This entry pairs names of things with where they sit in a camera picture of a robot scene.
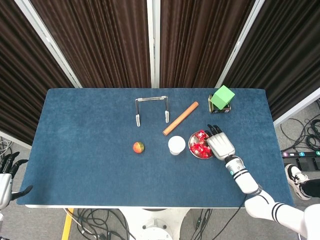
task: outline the paper cup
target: paper cup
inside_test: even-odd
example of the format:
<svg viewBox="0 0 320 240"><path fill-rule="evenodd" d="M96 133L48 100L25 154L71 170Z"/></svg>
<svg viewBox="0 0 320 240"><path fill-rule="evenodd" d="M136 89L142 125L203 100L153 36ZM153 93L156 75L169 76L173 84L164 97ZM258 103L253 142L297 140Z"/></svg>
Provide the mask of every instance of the paper cup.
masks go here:
<svg viewBox="0 0 320 240"><path fill-rule="evenodd" d="M172 155L179 155L185 149L186 141L181 136L173 136L169 139L168 147Z"/></svg>

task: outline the brown curtain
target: brown curtain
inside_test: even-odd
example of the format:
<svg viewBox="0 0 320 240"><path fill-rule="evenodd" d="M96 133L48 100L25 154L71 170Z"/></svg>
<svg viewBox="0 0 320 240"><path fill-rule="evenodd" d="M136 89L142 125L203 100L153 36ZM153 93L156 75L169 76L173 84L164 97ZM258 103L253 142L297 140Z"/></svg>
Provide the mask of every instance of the brown curtain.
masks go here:
<svg viewBox="0 0 320 240"><path fill-rule="evenodd" d="M160 87L214 87L254 0L162 0Z"/></svg>
<svg viewBox="0 0 320 240"><path fill-rule="evenodd" d="M266 89L277 119L320 87L320 1L265 1L223 84Z"/></svg>
<svg viewBox="0 0 320 240"><path fill-rule="evenodd" d="M73 85L14 1L0 1L0 130L32 144L50 88Z"/></svg>
<svg viewBox="0 0 320 240"><path fill-rule="evenodd" d="M31 0L83 87L149 88L146 0Z"/></svg>

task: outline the green block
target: green block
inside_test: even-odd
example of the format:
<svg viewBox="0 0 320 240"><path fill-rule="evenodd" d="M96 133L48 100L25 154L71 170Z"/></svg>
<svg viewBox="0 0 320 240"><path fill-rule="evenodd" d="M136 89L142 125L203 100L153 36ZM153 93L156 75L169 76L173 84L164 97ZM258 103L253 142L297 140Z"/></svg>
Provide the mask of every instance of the green block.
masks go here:
<svg viewBox="0 0 320 240"><path fill-rule="evenodd" d="M222 110L235 96L235 94L225 85L220 87L212 96L210 101L220 110Z"/></svg>

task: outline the person's foot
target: person's foot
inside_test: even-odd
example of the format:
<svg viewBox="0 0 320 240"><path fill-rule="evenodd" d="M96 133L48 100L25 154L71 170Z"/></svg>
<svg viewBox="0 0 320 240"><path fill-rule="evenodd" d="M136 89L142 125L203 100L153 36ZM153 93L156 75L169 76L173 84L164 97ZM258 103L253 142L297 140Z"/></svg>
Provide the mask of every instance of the person's foot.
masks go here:
<svg viewBox="0 0 320 240"><path fill-rule="evenodd" d="M293 188L295 194L302 200L309 200L311 197L305 194L301 189L301 184L309 180L308 176L303 174L294 164L288 164L284 169L286 179Z"/></svg>

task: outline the candy wrapper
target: candy wrapper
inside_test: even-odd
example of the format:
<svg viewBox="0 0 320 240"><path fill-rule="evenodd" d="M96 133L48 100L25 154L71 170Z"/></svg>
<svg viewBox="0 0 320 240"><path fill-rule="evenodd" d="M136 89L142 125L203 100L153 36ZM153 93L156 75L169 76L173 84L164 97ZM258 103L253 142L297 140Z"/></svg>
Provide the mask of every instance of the candy wrapper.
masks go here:
<svg viewBox="0 0 320 240"><path fill-rule="evenodd" d="M195 134L195 137L199 140L199 142L194 142L191 144L191 152L203 159L210 158L213 155L213 153L206 142L206 139L209 136L205 133L205 131L200 130Z"/></svg>

